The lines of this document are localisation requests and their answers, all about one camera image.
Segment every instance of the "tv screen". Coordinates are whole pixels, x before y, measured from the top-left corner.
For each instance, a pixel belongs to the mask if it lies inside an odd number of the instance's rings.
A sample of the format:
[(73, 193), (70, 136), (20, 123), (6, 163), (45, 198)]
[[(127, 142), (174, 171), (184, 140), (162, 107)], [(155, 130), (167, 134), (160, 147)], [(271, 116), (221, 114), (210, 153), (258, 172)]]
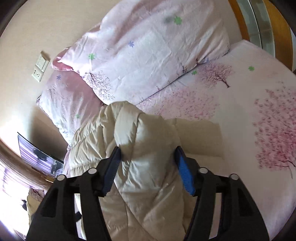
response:
[(62, 174), (64, 167), (63, 161), (45, 154), (25, 139), (21, 134), (18, 133), (17, 137), (23, 161), (45, 175), (56, 177)]

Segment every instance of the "metal screw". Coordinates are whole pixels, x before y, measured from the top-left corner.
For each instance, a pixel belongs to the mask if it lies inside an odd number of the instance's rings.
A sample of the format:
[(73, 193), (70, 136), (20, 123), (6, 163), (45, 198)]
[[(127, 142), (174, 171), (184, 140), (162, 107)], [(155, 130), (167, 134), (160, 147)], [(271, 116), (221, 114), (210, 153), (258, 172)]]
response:
[(236, 174), (231, 174), (230, 177), (231, 177), (232, 180), (238, 180), (239, 179), (239, 176), (236, 175)]
[(95, 174), (96, 173), (96, 169), (95, 168), (91, 168), (88, 170), (89, 174)]
[(57, 180), (58, 181), (63, 181), (65, 179), (65, 175), (58, 175)]
[(201, 167), (199, 169), (199, 172), (202, 173), (202, 174), (206, 174), (208, 172), (208, 169), (206, 169), (205, 167)]

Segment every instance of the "blue flower print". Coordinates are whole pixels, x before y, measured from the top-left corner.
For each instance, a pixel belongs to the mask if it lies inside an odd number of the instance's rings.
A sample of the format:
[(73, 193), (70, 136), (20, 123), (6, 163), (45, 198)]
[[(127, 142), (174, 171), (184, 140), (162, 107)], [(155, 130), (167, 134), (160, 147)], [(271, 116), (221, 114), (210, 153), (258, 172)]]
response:
[(135, 44), (133, 43), (133, 41), (130, 41), (129, 43), (128, 43), (128, 45), (130, 46), (130, 47), (134, 47), (135, 46)]

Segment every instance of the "beige wall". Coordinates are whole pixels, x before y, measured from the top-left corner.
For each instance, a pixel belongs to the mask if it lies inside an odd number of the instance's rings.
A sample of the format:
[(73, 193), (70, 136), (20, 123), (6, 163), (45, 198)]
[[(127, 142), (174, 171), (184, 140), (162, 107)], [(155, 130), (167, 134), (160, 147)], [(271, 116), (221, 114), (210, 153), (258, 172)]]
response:
[(220, 12), (220, 16), (223, 19), (224, 26), (228, 32), (230, 44), (241, 41), (242, 35), (239, 30), (239, 24), (228, 0), (214, 0), (214, 2), (216, 4), (216, 8)]
[(0, 138), (19, 153), (17, 132), (63, 158), (67, 144), (35, 100), (52, 73), (31, 77), (41, 51), (53, 59), (101, 21), (119, 0), (28, 0), (0, 37)]

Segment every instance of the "pillow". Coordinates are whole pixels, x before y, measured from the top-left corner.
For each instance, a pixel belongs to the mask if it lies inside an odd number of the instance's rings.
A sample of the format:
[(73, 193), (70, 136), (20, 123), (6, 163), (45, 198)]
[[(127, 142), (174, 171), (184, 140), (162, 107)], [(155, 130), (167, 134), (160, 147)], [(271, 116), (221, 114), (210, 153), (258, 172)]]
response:
[(75, 131), (99, 113), (103, 102), (77, 73), (55, 70), (37, 104), (71, 144)]
[(212, 0), (123, 0), (59, 62), (79, 73), (105, 104), (138, 104), (228, 50)]
[(63, 63), (59, 63), (58, 61), (62, 59), (65, 53), (68, 51), (68, 48), (65, 48), (62, 52), (60, 52), (52, 61), (52, 68), (59, 71), (70, 71), (73, 70), (71, 66), (68, 66)]

